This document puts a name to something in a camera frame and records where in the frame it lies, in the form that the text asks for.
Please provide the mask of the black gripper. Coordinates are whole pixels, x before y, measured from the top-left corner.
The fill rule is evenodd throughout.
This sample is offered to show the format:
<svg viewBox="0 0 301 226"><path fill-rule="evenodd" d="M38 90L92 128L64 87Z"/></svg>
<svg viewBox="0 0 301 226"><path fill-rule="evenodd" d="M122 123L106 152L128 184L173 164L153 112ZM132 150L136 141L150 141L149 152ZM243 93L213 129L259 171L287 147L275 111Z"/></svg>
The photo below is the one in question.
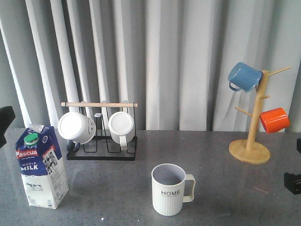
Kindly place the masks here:
<svg viewBox="0 0 301 226"><path fill-rule="evenodd" d="M284 186L293 194L301 193L301 175L284 173Z"/></svg>
<svg viewBox="0 0 301 226"><path fill-rule="evenodd" d="M5 106L0 109L0 147L7 143L4 135L15 117L12 106Z"/></svg>

